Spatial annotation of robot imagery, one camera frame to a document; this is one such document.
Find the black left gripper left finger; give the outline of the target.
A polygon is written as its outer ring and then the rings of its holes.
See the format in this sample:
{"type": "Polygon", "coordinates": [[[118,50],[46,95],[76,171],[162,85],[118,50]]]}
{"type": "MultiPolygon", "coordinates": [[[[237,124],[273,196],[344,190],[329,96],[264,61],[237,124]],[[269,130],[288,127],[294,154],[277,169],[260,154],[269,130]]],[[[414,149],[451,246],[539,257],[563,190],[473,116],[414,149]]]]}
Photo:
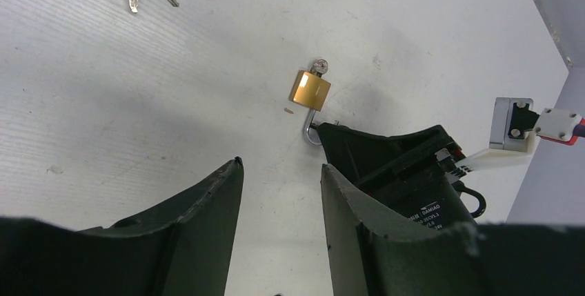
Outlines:
{"type": "Polygon", "coordinates": [[[223,295],[244,184],[236,157],[109,228],[1,218],[2,295],[223,295]]]}

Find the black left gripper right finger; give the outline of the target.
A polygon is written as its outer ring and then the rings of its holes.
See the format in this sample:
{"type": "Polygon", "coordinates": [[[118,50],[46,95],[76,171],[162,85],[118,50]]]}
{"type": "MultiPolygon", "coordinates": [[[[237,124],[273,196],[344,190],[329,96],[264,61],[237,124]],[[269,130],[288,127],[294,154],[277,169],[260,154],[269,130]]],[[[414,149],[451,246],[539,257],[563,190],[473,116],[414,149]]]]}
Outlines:
{"type": "Polygon", "coordinates": [[[321,169],[335,295],[583,295],[584,228],[457,223],[433,230],[321,169]]]}

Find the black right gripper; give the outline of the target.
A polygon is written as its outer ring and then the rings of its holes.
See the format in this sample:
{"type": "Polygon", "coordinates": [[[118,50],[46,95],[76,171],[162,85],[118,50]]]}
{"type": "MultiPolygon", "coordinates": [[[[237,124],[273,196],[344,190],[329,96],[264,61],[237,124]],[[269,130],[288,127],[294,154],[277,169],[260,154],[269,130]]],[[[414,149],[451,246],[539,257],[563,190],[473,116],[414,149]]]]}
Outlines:
{"type": "Polygon", "coordinates": [[[440,125],[390,137],[330,123],[316,131],[327,162],[381,203],[446,183],[446,162],[437,160],[439,151],[446,150],[448,158],[466,157],[440,125]]]}

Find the small brass padlock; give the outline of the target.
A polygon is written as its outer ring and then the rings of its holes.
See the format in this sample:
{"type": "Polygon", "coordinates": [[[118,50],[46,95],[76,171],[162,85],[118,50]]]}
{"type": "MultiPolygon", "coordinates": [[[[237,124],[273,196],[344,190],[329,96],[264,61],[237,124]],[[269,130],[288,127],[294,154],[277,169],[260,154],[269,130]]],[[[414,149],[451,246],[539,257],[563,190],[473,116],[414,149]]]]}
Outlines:
{"type": "Polygon", "coordinates": [[[317,127],[313,123],[315,115],[321,111],[331,87],[331,83],[322,78],[327,72],[328,62],[325,59],[316,59],[308,70],[299,70],[288,98],[308,109],[302,135],[313,146],[321,145],[318,137],[312,137],[311,129],[317,127]]]}

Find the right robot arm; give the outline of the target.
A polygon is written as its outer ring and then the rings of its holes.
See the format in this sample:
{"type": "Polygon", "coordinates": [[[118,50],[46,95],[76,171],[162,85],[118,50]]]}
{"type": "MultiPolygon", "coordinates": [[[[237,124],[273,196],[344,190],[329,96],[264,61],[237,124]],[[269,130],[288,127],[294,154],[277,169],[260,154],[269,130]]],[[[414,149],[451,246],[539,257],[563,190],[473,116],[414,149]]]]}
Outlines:
{"type": "Polygon", "coordinates": [[[485,197],[461,181],[455,164],[465,156],[443,126],[389,137],[327,123],[315,130],[330,165],[406,218],[440,230],[485,212],[485,197]]]}

